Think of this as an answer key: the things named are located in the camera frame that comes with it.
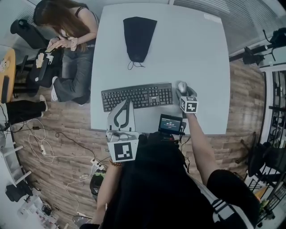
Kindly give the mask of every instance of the black pants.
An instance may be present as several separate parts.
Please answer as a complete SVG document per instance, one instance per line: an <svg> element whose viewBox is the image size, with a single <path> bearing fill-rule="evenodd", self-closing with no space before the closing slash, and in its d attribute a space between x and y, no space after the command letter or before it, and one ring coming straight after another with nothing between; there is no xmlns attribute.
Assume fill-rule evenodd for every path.
<svg viewBox="0 0 286 229"><path fill-rule="evenodd" d="M38 118L46 110L44 102L20 100L6 103L8 120L11 125Z"/></svg>

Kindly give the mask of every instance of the long brown hair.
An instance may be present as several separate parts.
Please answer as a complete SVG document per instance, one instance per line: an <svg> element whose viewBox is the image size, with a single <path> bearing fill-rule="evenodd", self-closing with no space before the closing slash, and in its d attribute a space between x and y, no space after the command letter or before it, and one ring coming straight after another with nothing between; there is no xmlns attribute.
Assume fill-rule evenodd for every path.
<svg viewBox="0 0 286 229"><path fill-rule="evenodd" d="M71 8L82 6L86 6L86 4L72 0L42 0L34 11L34 23L49 25L58 34L64 30L67 36L82 37L90 32L89 28L70 11Z"/></svg>

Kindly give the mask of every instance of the black t-shirt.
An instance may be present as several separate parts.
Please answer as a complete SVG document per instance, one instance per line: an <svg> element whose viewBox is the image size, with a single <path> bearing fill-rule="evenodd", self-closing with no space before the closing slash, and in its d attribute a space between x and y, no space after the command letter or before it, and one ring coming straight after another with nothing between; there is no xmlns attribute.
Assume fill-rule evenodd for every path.
<svg viewBox="0 0 286 229"><path fill-rule="evenodd" d="M185 173L184 161L172 145L140 147L136 160L124 166L101 228L223 228L213 222L213 208ZM207 188L217 198L240 207L255 226L259 202L232 172L214 171ZM86 224L80 229L90 228L98 225Z"/></svg>

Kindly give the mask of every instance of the small display screen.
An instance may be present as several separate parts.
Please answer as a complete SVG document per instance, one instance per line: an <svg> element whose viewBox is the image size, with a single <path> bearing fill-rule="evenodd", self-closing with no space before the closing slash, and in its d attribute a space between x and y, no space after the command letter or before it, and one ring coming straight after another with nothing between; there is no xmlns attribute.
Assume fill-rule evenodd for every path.
<svg viewBox="0 0 286 229"><path fill-rule="evenodd" d="M162 118L160 128L170 131L179 131L181 128L181 121Z"/></svg>

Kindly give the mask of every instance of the desk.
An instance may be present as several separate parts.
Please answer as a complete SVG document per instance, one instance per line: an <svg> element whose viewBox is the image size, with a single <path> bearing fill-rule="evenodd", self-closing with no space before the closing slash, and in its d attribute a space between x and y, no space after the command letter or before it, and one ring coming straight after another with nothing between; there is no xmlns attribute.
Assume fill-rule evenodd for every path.
<svg viewBox="0 0 286 229"><path fill-rule="evenodd" d="M4 76L9 77L8 93L7 93L7 102L11 101L13 95L15 74L16 74L16 55L14 49L9 49L6 53L4 60L10 61L9 66L5 69L4 72L0 72L0 101L2 100L2 85Z"/></svg>
<svg viewBox="0 0 286 229"><path fill-rule="evenodd" d="M128 70L130 59L126 51L123 20L135 16L158 22L149 53L142 63L145 68ZM93 59L92 129L106 130L109 113L103 111L102 90L171 82L173 105L134 110L137 132L158 131L160 113L182 116L175 95L180 81L187 82L198 93L197 118L204 133L225 134L230 101L230 70L220 18L189 8L154 3L104 7ZM189 134L188 125L185 133Z"/></svg>

